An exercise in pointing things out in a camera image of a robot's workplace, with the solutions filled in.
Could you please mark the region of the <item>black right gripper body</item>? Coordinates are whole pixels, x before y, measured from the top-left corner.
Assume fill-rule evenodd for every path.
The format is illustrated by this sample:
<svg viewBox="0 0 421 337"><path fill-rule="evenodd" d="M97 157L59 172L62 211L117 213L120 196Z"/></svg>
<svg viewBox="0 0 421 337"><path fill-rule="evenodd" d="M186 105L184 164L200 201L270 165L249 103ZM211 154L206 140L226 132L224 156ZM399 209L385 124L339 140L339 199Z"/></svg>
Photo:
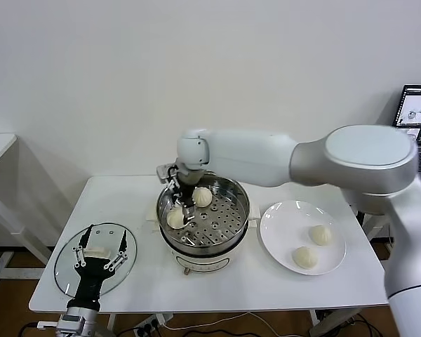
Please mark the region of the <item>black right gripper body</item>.
<svg viewBox="0 0 421 337"><path fill-rule="evenodd" d="M192 194L197 184L197 174L196 173L181 173L177 172L177 179L179 183L180 196L179 200L181 204L190 208L193 207L194 202L192 199Z"/></svg>

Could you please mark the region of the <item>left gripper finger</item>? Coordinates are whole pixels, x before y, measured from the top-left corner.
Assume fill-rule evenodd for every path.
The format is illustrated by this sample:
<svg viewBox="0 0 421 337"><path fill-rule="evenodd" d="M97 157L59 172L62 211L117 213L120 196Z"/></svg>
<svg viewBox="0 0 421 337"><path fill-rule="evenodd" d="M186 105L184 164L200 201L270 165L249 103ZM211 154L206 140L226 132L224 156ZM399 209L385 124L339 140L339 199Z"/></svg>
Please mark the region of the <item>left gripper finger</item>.
<svg viewBox="0 0 421 337"><path fill-rule="evenodd" d="M86 266L84 250L87 247L88 240L89 240L91 232L92 232L92 228L93 228L93 226L90 225L87 228L87 230L82 234L82 236L79 240L79 243L72 248L72 251L74 252L74 256L76 258L76 262L74 264L75 268Z"/></svg>
<svg viewBox="0 0 421 337"><path fill-rule="evenodd" d="M117 255L104 266L104 270L117 271L128 260L126 236L127 230L123 233Z"/></svg>

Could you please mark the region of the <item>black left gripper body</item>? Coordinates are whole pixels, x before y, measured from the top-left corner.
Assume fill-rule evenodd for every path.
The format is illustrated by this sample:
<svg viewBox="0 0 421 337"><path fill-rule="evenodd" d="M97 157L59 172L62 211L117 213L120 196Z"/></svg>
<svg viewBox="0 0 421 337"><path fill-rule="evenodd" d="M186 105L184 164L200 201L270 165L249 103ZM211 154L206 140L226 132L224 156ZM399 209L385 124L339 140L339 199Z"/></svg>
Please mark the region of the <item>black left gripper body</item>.
<svg viewBox="0 0 421 337"><path fill-rule="evenodd" d="M102 283L113 276L113 272L105 269L110 262L108 258L85 258L86 265L75 267L80 276L72 305L99 305Z"/></svg>

